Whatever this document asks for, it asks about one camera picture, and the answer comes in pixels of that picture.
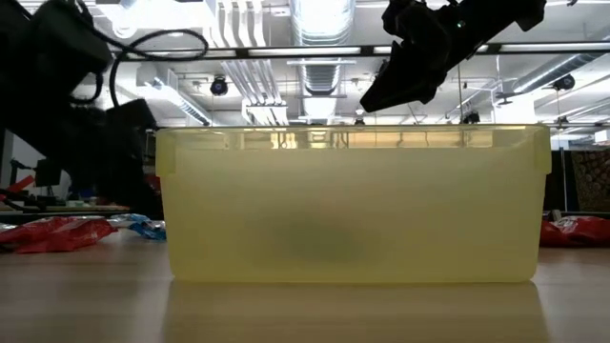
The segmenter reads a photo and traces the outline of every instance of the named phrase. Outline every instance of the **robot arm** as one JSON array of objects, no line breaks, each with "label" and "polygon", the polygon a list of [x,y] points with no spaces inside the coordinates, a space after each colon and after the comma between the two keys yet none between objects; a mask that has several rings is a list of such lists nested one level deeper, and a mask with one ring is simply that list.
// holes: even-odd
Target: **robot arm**
[{"label": "robot arm", "polygon": [[155,127],[144,100],[108,112],[71,103],[82,79],[112,61],[107,44],[78,15],[63,0],[50,0],[32,17],[16,1],[0,2],[0,126],[55,161],[76,188],[96,187],[158,218],[161,200],[145,182],[138,138]]},{"label": "robot arm", "polygon": [[528,31],[544,18],[546,0],[450,0],[438,10],[425,2],[391,0],[383,28],[394,42],[387,67],[364,94],[364,110],[430,102],[447,72],[514,22]]}]

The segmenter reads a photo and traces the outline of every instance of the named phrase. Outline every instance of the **black cable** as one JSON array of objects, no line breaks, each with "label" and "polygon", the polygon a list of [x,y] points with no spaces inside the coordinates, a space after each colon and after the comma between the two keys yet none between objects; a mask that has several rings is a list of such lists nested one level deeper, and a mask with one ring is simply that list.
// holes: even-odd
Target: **black cable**
[{"label": "black cable", "polygon": [[[87,9],[87,6],[82,2],[82,0],[78,0],[78,5],[79,5],[80,9],[82,10],[82,13],[80,13],[80,14],[77,12],[74,13],[76,15],[76,17],[78,18],[78,20],[80,20],[81,23],[97,38],[103,40],[104,42],[106,42],[110,45],[113,45],[113,46],[121,49],[121,52],[118,53],[118,55],[116,55],[116,57],[114,58],[114,62],[112,63],[112,68],[111,68],[110,79],[108,81],[110,93],[111,93],[112,105],[115,107],[119,106],[118,99],[116,97],[116,73],[118,71],[119,64],[127,56],[128,53],[133,53],[135,55],[143,57],[144,60],[150,61],[150,62],[192,62],[192,61],[197,61],[197,60],[201,59],[201,57],[203,57],[206,53],[208,53],[208,49],[210,48],[208,41],[201,34],[195,32],[193,30],[188,30],[188,29],[157,30],[155,32],[151,32],[149,34],[146,34],[146,35],[134,40],[129,45],[125,45],[117,40],[110,38],[103,32],[100,32],[99,30],[97,30],[90,23],[91,20],[88,20],[88,19],[92,18],[92,16],[91,16],[91,13],[89,12],[89,10]],[[172,34],[172,33],[183,33],[183,34],[190,35],[192,37],[197,38],[203,44],[201,51],[194,55],[190,55],[190,56],[169,57],[169,56],[157,56],[157,55],[149,54],[144,51],[140,51],[140,50],[136,49],[137,46],[139,46],[140,44],[142,44],[144,42],[147,42],[153,38],[156,38],[156,37],[159,37],[162,35]]]},{"label": "black cable", "polygon": [[156,37],[159,37],[162,35],[166,35],[166,34],[171,34],[171,33],[184,33],[184,34],[193,36],[193,37],[197,38],[198,40],[200,40],[201,43],[203,43],[203,49],[201,50],[201,52],[199,52],[195,55],[184,56],[184,57],[153,56],[154,57],[153,59],[149,59],[148,54],[144,53],[145,60],[161,61],[161,62],[190,62],[190,61],[199,60],[202,56],[204,56],[206,53],[208,53],[208,48],[210,47],[210,45],[208,44],[208,41],[201,34],[195,32],[193,30],[188,30],[188,29],[157,30],[155,32],[151,32],[149,34],[146,34],[146,35],[134,40],[131,44],[129,44],[128,49],[123,49],[116,56],[116,58],[114,59],[114,63],[112,63],[111,74],[110,74],[108,83],[109,83],[109,88],[110,88],[110,92],[111,92],[111,99],[112,99],[113,106],[115,106],[115,107],[119,106],[118,99],[116,98],[116,73],[118,72],[119,64],[123,61],[123,59],[127,56],[128,53],[135,53],[135,52],[133,52],[134,48],[139,46],[140,44],[147,42],[153,38],[156,38]]}]

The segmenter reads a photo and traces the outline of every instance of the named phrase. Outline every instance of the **wooden table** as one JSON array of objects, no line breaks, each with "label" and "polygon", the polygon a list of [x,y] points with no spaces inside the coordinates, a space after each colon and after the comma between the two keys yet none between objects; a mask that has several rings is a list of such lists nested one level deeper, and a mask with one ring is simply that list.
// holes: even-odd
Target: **wooden table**
[{"label": "wooden table", "polygon": [[0,255],[0,342],[610,342],[610,251],[543,250],[533,283],[413,287],[172,282],[130,232]]}]

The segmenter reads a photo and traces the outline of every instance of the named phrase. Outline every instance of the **plastic storage container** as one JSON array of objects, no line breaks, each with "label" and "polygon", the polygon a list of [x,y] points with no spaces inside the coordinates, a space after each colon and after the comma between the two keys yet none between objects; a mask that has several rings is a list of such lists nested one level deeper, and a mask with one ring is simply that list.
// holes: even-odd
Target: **plastic storage container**
[{"label": "plastic storage container", "polygon": [[543,126],[157,134],[170,262],[205,282],[512,282],[538,257]]}]

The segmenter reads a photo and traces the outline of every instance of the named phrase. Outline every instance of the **ceiling light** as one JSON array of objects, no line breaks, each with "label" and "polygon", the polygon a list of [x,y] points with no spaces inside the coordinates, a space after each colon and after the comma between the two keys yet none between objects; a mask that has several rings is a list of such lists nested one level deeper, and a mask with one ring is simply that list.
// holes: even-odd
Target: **ceiling light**
[{"label": "ceiling light", "polygon": [[325,61],[325,60],[298,60],[298,61],[288,61],[286,62],[287,66],[347,66],[347,65],[355,65],[355,60],[335,60],[335,61]]},{"label": "ceiling light", "polygon": [[392,52],[392,47],[374,47],[374,54],[390,54]]},{"label": "ceiling light", "polygon": [[324,47],[324,48],[280,48],[280,49],[252,49],[249,51],[252,57],[266,56],[337,56],[337,55],[358,55],[359,47]]},{"label": "ceiling light", "polygon": [[192,103],[183,98],[178,91],[176,91],[170,86],[165,85],[163,81],[161,81],[158,77],[155,77],[152,83],[145,82],[144,85],[146,85],[147,89],[152,91],[151,93],[148,93],[148,95],[152,95],[154,97],[171,102],[172,104],[176,105],[181,111],[185,112],[201,124],[205,125],[206,122],[210,125],[214,124],[214,122],[206,116],[206,113],[200,111]]},{"label": "ceiling light", "polygon": [[595,143],[598,145],[608,145],[610,142],[610,130],[595,132]]},{"label": "ceiling light", "polygon": [[138,29],[200,27],[201,18],[205,17],[206,10],[209,10],[205,2],[178,3],[173,0],[137,0],[127,8],[116,3],[94,5],[112,22],[112,30],[119,38]]},{"label": "ceiling light", "polygon": [[543,44],[504,44],[500,48],[502,52],[540,52],[540,51],[566,51],[573,50],[610,50],[610,42],[592,43],[543,43]]},{"label": "ceiling light", "polygon": [[210,49],[206,53],[206,58],[229,58],[236,56],[235,50]]},{"label": "ceiling light", "polygon": [[335,37],[337,33],[344,32],[352,22],[351,12],[354,2],[354,0],[291,1],[295,28],[306,34],[308,39],[325,41]]},{"label": "ceiling light", "polygon": [[326,119],[335,114],[336,99],[313,97],[303,99],[303,110],[311,119]]}]

